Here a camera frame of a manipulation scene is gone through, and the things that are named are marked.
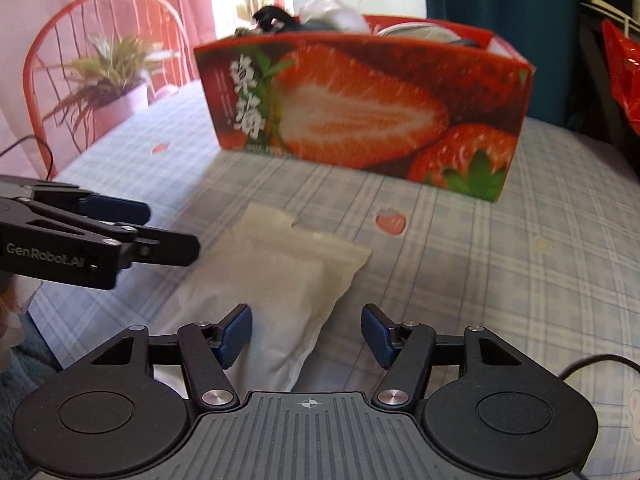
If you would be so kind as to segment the person left hand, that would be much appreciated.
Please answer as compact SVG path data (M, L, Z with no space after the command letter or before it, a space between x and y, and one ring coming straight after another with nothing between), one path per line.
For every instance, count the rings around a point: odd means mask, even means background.
M0 282L0 368L11 364L11 350L24 339L21 315L25 314L40 289L42 281L6 272Z

